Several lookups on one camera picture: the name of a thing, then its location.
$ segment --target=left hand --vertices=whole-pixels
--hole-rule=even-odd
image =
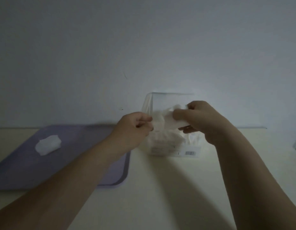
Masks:
[[[153,130],[152,117],[143,112],[125,115],[119,120],[109,138],[119,144],[123,151],[136,148]]]

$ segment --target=forearm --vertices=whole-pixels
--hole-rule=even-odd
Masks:
[[[67,229],[120,150],[106,139],[0,210],[0,229]]]
[[[296,229],[296,207],[249,141],[228,126],[215,144],[239,229]]]

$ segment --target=purple tray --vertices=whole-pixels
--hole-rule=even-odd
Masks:
[[[62,169],[82,152],[106,138],[112,125],[52,125],[41,128],[0,162],[0,190],[31,189]],[[39,140],[58,135],[61,148],[40,156],[35,151]],[[100,187],[116,187],[127,177],[130,152],[114,162],[102,178]]]

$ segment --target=barcode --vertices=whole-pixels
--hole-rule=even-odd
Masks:
[[[195,156],[196,155],[196,152],[194,152],[194,151],[186,151],[185,152],[185,155]]]

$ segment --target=right hand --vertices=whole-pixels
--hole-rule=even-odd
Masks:
[[[224,116],[218,113],[206,101],[192,101],[188,110],[176,109],[173,112],[175,120],[184,120],[189,126],[181,127],[183,133],[201,131],[205,134],[207,142],[215,145],[221,139],[223,132],[233,125]]]

